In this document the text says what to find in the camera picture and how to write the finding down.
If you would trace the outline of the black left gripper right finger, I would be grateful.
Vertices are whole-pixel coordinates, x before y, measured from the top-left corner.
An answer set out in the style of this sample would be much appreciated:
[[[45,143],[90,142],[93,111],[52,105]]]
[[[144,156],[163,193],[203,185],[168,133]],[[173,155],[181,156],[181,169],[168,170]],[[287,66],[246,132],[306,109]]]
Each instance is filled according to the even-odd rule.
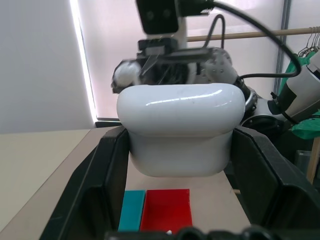
[[[254,230],[268,240],[320,240],[320,193],[265,135],[236,128],[230,153]]]

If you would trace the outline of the wooden clothes rod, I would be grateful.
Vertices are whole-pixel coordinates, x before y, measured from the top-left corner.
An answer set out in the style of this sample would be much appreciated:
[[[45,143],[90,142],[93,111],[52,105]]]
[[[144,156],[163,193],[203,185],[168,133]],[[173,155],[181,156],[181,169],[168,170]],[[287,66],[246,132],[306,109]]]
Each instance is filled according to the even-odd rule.
[[[320,26],[275,30],[275,31],[272,31],[272,33],[276,37],[318,34],[320,33]],[[254,32],[228,33],[224,35],[224,39],[234,40],[234,39],[247,39],[247,38],[264,38],[266,36],[267,35],[263,32],[254,31]],[[187,37],[187,42],[205,42],[206,38],[207,37],[204,35],[190,36],[190,37]]]

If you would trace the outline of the red flat block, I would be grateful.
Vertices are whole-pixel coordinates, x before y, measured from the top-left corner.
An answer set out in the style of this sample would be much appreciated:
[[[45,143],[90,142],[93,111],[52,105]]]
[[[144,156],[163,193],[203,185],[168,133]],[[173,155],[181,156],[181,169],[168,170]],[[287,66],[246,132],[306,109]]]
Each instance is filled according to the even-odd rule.
[[[140,221],[141,232],[177,233],[193,225],[189,189],[150,189],[146,191]]]

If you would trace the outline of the green hanging garment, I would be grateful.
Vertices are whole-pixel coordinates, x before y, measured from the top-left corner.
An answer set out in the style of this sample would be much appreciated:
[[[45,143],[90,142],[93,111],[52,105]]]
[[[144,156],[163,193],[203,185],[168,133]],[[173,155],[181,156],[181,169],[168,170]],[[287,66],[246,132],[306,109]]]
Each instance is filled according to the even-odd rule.
[[[311,51],[307,56],[301,57],[295,54],[296,58],[298,59],[301,66],[310,64],[310,59],[313,57],[317,52]],[[292,73],[295,72],[296,67],[292,61],[288,64],[285,73]],[[278,93],[281,93],[285,83],[287,82],[288,78],[282,78],[279,86]],[[291,128],[292,133],[303,139],[303,140],[311,140],[317,137],[320,137],[320,109],[313,113],[308,119],[301,121],[299,124],[294,125]]]

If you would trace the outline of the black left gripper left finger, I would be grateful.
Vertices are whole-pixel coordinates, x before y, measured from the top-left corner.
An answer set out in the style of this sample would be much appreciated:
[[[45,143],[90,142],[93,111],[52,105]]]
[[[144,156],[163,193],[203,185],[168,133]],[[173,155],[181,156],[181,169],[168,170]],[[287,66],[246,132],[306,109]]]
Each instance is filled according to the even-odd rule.
[[[118,229],[129,146],[123,126],[102,136],[72,173],[39,240],[104,240]]]

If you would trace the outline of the metal clothes hangers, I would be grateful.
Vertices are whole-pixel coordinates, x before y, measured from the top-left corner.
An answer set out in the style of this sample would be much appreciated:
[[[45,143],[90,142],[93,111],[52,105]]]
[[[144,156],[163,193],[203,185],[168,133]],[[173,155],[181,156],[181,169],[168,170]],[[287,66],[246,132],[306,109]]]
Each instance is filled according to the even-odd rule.
[[[317,41],[320,37],[320,26],[311,27],[311,34],[307,40],[306,46],[301,49],[297,55],[299,57],[306,57],[310,52],[317,50]]]

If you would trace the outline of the wooden rack leg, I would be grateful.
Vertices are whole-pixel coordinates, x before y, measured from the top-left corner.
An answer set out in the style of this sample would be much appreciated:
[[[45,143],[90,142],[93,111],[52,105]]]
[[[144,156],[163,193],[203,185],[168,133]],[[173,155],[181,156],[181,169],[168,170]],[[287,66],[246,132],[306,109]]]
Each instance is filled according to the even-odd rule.
[[[313,184],[313,181],[316,175],[319,159],[320,159],[320,137],[315,137],[313,140],[310,159],[309,159],[307,172],[306,172],[306,178],[311,184]]]

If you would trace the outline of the teal flat block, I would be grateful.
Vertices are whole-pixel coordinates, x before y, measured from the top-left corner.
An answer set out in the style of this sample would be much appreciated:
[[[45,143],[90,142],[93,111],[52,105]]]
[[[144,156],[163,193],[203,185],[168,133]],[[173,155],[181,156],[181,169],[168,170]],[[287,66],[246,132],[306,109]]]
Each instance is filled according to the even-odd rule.
[[[119,232],[138,232],[145,201],[144,190],[126,190],[121,208]]]

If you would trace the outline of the white earbud charging case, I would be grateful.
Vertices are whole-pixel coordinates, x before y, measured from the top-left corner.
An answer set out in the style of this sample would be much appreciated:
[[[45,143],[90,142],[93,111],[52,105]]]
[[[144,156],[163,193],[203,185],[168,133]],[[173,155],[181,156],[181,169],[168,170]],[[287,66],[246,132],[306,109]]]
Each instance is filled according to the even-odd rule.
[[[150,177],[205,177],[231,158],[245,97],[231,84],[135,85],[117,98],[135,168]]]

